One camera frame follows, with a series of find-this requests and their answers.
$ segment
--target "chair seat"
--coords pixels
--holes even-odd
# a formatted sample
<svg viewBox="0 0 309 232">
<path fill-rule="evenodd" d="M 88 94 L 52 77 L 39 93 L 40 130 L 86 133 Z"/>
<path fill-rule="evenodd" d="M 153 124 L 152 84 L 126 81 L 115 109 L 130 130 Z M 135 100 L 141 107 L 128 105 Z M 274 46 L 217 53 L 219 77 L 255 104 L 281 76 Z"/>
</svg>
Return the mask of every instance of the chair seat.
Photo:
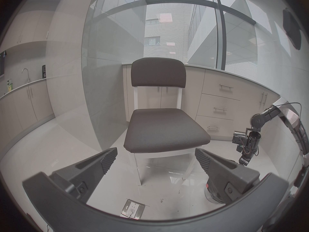
<svg viewBox="0 0 309 232">
<path fill-rule="evenodd" d="M 134 110 L 124 147 L 131 153 L 157 153 L 194 148 L 210 142 L 209 134 L 176 108 Z"/>
</svg>

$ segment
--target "white chair frame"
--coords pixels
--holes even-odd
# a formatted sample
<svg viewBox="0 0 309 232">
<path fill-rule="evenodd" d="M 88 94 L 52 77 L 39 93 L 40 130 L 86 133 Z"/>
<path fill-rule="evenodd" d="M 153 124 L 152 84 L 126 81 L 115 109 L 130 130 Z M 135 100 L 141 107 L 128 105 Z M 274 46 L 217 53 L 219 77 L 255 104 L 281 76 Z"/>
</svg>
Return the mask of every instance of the white chair frame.
<svg viewBox="0 0 309 232">
<path fill-rule="evenodd" d="M 182 97 L 182 88 L 178 88 L 177 107 L 176 107 L 178 109 L 181 108 L 181 97 Z M 137 109 L 137 87 L 134 87 L 134 110 L 136 109 Z M 139 186 L 141 186 L 141 179 L 140 179 L 139 169 L 137 167 L 136 159 L 171 157 L 171 156 L 180 156 L 180 155 L 190 154 L 190 153 L 194 154 L 195 148 L 174 150 L 174 151 L 167 151 L 167 152 L 157 152 L 157 153 L 130 153 L 128 152 L 135 181 L 137 182 Z M 195 161 L 196 161 L 196 158 L 195 156 L 193 156 L 192 160 L 189 163 L 189 167 L 187 168 L 186 172 L 182 176 L 183 180 L 186 180 L 190 176 L 193 170 Z"/>
</svg>

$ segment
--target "chair leg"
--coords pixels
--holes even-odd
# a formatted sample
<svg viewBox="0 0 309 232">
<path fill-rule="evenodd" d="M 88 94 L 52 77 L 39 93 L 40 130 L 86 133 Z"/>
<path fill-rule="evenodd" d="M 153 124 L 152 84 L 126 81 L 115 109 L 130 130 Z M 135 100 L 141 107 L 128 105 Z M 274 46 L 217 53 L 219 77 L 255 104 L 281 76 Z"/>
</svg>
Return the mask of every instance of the chair leg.
<svg viewBox="0 0 309 232">
<path fill-rule="evenodd" d="M 139 172 L 138 172 L 138 168 L 137 168 L 135 155 L 134 155 L 134 153 L 129 153 L 129 152 L 128 152 L 128 154 L 129 154 L 130 163 L 131 163 L 131 167 L 132 167 L 132 170 L 133 170 L 133 175 L 134 175 L 135 181 L 136 181 L 138 186 L 141 186 L 141 179 L 139 177 Z"/>
<path fill-rule="evenodd" d="M 183 179 L 183 180 L 186 180 L 186 179 L 190 176 L 190 174 L 191 174 L 191 172 L 192 172 L 192 170 L 193 170 L 195 161 L 196 161 L 196 158 L 195 158 L 195 156 L 194 156 L 194 157 L 192 158 L 192 160 L 190 161 L 190 164 L 189 164 L 189 167 L 188 167 L 187 171 L 186 171 L 186 172 L 184 173 L 184 175 L 182 176 L 182 179 Z"/>
</svg>

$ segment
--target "drawer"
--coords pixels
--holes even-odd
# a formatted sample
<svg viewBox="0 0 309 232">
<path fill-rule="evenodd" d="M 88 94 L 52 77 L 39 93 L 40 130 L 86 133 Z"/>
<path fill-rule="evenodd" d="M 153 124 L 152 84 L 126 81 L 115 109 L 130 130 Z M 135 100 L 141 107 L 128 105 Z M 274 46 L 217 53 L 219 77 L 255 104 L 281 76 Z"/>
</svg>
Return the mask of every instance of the drawer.
<svg viewBox="0 0 309 232">
<path fill-rule="evenodd" d="M 231 125 L 233 120 L 222 118 L 211 118 L 206 116 L 196 116 L 195 121 L 203 127 L 210 136 L 226 136 L 232 137 L 233 132 Z"/>
<path fill-rule="evenodd" d="M 240 100 L 243 88 L 243 82 L 239 77 L 206 70 L 202 93 Z"/>
<path fill-rule="evenodd" d="M 240 101 L 215 95 L 201 95 L 197 115 L 234 119 Z"/>
</svg>

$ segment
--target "white tile floor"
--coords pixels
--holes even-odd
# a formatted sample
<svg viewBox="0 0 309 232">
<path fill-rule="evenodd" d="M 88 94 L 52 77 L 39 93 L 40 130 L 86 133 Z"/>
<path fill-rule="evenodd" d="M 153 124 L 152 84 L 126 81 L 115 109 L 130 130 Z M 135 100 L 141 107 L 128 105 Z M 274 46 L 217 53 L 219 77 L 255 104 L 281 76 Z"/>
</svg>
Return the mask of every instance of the white tile floor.
<svg viewBox="0 0 309 232">
<path fill-rule="evenodd" d="M 182 180 L 192 155 L 138 160 L 142 181 L 142 186 L 138 187 L 133 181 L 128 153 L 123 147 L 125 136 L 126 132 L 112 145 L 117 147 L 118 156 L 98 184 L 88 205 L 120 215 L 126 199 L 132 199 L 146 205 L 142 219 L 147 220 L 184 218 L 221 206 L 206 199 L 204 189 L 208 176 L 198 162 L 190 177 Z M 212 140 L 203 148 L 236 162 L 240 157 L 236 145 L 229 141 Z M 59 168 L 97 153 L 62 129 L 53 119 L 16 143 L 0 162 L 0 171 L 21 208 L 44 226 L 25 194 L 22 181 L 39 171 L 50 175 Z M 278 174 L 261 147 L 259 155 L 253 157 L 249 167 L 258 170 L 260 178 L 269 172 Z"/>
</svg>

